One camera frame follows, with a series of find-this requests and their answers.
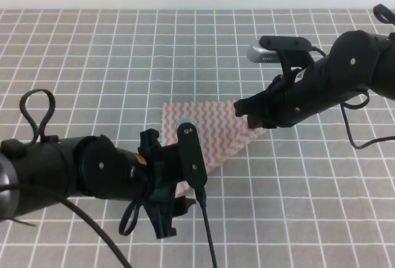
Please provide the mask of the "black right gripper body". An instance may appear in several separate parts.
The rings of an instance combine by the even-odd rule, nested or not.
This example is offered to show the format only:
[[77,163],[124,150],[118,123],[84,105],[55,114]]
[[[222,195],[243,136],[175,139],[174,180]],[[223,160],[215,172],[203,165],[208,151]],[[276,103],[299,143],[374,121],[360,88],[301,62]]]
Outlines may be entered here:
[[292,127],[368,90],[369,62],[317,61],[281,67],[283,74],[264,91],[264,128]]

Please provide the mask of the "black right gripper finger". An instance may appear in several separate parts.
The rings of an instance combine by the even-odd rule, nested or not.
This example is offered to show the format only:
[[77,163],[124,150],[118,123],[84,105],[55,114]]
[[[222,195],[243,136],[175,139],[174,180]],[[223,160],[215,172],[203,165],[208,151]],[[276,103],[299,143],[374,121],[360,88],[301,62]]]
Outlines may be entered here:
[[235,116],[242,117],[244,115],[254,117],[268,117],[270,116],[269,99],[271,97],[270,91],[261,91],[254,96],[244,98],[236,101],[234,105]]
[[269,116],[265,115],[263,117],[256,115],[247,116],[247,125],[250,129],[276,129],[277,123]]

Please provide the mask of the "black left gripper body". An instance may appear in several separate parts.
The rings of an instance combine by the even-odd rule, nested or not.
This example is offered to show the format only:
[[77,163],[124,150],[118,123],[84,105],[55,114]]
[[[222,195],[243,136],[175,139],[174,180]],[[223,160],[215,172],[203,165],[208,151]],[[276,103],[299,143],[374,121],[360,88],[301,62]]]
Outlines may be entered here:
[[182,180],[175,144],[143,157],[116,147],[105,135],[78,142],[78,191],[83,195],[144,203],[156,190],[173,190]]

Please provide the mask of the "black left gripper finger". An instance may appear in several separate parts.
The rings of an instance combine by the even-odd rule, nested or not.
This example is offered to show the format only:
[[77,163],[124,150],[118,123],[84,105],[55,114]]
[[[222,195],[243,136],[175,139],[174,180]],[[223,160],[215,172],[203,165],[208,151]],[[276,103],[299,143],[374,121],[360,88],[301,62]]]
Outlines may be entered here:
[[185,215],[194,204],[196,204],[196,200],[186,196],[171,197],[161,202],[145,203],[144,210],[151,221],[156,238],[175,237],[177,230],[172,227],[173,218]]
[[138,152],[143,157],[149,157],[153,152],[160,149],[162,146],[158,140],[159,132],[153,128],[147,129],[139,134],[140,143]]

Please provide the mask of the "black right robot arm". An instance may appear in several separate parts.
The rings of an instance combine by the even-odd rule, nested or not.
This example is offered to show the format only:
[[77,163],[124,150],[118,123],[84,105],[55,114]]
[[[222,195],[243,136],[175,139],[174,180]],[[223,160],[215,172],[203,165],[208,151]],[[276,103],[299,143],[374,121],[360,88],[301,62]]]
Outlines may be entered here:
[[252,60],[262,62],[263,50],[276,53],[283,72],[264,91],[234,103],[249,128],[292,127],[368,90],[394,99],[393,33],[347,31],[317,61],[301,37],[262,36]]

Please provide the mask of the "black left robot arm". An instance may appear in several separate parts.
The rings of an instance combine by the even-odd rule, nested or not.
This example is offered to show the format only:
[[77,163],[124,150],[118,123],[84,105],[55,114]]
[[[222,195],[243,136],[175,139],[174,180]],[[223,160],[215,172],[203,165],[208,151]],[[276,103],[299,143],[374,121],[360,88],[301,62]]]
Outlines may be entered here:
[[158,239],[174,237],[173,219],[195,203],[176,193],[185,178],[183,150],[177,144],[162,146],[153,129],[141,137],[135,153],[116,147],[104,135],[50,136],[30,144],[9,139],[1,143],[1,183],[41,186],[63,198],[83,195],[126,201],[119,234],[129,235],[144,209]]

